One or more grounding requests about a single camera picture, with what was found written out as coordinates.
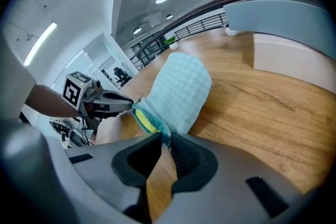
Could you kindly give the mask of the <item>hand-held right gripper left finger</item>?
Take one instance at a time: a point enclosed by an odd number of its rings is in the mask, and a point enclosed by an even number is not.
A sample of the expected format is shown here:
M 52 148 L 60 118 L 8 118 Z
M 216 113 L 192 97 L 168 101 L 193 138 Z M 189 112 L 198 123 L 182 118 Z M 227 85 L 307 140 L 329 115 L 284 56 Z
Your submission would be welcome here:
M 63 149 L 47 138 L 76 224 L 152 224 L 146 180 L 161 156 L 161 134 Z

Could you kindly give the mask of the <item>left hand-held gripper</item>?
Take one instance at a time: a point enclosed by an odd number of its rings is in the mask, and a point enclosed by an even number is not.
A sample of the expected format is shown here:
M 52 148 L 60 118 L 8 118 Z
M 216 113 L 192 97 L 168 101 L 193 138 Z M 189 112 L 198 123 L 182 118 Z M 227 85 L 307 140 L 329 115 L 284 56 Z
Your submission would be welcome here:
M 96 118 L 116 117 L 134 103 L 120 92 L 102 90 L 99 80 L 79 71 L 66 75 L 62 99 L 77 110 L 87 127 L 98 127 Z

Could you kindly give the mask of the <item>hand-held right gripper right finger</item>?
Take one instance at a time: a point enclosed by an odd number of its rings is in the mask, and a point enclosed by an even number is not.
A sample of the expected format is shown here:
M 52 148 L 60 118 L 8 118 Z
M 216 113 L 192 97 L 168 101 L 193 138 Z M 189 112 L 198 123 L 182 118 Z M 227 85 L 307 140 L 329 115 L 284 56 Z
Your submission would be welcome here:
M 156 224 L 265 224 L 301 196 L 285 176 L 253 154 L 173 133 L 177 181 Z

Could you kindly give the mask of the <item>light blue checked cloth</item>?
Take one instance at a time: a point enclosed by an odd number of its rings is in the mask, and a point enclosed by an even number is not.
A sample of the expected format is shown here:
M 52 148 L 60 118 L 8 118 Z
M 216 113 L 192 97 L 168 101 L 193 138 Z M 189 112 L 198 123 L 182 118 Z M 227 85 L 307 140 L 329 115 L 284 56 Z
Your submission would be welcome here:
M 135 118 L 134 110 L 141 110 L 162 134 L 163 145 L 170 148 L 172 133 L 189 132 L 211 87 L 211 77 L 198 58 L 173 52 L 157 74 L 149 95 L 132 106 L 132 115 Z

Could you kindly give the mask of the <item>person's left forearm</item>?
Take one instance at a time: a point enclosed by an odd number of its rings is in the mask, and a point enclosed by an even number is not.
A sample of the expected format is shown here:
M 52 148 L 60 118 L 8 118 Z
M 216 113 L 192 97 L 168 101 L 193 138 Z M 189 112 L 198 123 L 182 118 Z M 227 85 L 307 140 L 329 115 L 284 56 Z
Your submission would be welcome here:
M 33 110 L 50 117 L 76 118 L 79 113 L 61 95 L 43 84 L 35 84 L 25 104 Z

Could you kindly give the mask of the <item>yellow-green serrated plastic clip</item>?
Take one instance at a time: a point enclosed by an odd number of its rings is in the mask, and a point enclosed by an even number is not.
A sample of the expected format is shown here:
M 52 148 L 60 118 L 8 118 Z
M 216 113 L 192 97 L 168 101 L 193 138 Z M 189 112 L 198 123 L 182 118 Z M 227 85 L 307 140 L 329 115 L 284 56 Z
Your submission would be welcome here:
M 147 133 L 157 133 L 159 130 L 152 124 L 146 115 L 139 109 L 135 109 L 135 119 L 138 121 L 140 127 Z

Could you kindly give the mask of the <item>black office chair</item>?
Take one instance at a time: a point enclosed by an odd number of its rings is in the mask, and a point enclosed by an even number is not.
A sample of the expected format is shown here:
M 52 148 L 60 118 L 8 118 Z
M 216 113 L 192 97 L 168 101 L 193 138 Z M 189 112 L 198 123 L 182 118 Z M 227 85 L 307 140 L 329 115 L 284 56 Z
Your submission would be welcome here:
M 117 83 L 121 83 L 124 86 L 128 81 L 132 79 L 125 71 L 119 67 L 114 68 L 114 75 L 117 77 Z

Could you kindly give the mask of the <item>small green potted plant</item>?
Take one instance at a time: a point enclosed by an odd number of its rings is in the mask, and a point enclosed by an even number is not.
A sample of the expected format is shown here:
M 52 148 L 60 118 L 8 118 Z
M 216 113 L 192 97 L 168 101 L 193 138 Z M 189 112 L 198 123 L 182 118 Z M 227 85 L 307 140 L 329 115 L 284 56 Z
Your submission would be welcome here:
M 178 48 L 178 42 L 176 36 L 172 36 L 171 38 L 165 40 L 164 44 L 169 46 L 171 50 L 175 50 Z

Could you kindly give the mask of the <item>long ceiling strip light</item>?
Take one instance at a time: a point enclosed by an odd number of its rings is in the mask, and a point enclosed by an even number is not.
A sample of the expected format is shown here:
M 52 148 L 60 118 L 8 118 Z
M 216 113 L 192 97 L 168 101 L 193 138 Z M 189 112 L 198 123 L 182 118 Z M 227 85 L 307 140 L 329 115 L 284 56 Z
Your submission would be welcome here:
M 32 49 L 30 50 L 28 56 L 26 57 L 26 59 L 24 61 L 24 66 L 29 66 L 31 64 L 34 56 L 36 55 L 36 53 L 38 52 L 38 50 L 40 49 L 40 47 L 42 46 L 42 44 L 44 43 L 44 41 L 55 30 L 56 27 L 57 27 L 57 24 L 55 22 L 52 22 L 45 29 L 45 31 L 40 35 L 40 37 L 37 39 L 37 41 L 33 45 Z

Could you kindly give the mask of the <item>black railing with wooden handrail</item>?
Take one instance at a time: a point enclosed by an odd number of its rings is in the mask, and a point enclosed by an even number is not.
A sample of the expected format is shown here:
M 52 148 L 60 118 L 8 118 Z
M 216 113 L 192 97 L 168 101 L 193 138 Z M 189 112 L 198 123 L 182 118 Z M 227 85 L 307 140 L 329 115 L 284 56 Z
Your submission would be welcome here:
M 171 30 L 175 29 L 176 27 L 189 22 L 190 20 L 201 16 L 205 13 L 212 12 L 216 9 L 223 7 L 226 4 L 236 3 L 239 1 L 249 1 L 249 0 L 213 0 L 206 4 L 203 4 L 190 12 L 186 13 L 185 15 L 181 16 L 180 18 L 174 20 L 173 22 L 169 23 L 165 26 L 162 30 L 160 30 L 157 34 L 155 34 L 145 45 L 142 47 L 138 52 L 135 53 L 134 56 L 130 58 L 131 63 L 138 69 L 140 67 L 140 59 L 134 60 L 140 53 L 142 53 L 151 43 L 157 41 L 160 37 L 164 36 L 166 33 L 170 32 Z M 295 0 L 307 4 L 311 4 L 316 7 L 324 8 L 324 4 L 322 0 Z

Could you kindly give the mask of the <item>small pink flower pot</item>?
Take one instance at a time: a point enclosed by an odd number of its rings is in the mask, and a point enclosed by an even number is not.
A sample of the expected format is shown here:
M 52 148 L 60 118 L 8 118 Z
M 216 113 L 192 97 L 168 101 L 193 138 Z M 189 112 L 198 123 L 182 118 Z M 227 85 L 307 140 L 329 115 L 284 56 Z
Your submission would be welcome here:
M 229 37 L 235 37 L 239 34 L 239 30 L 232 30 L 229 26 L 229 23 L 226 23 L 225 25 L 225 33 Z

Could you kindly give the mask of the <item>light blue storage box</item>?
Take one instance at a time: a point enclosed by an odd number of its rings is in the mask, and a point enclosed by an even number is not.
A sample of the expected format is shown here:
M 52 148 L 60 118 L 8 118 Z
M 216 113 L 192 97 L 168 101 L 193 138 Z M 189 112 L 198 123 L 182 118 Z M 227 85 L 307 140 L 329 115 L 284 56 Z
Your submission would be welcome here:
M 336 26 L 324 8 L 291 0 L 224 5 L 231 30 L 254 37 L 254 68 L 336 91 Z

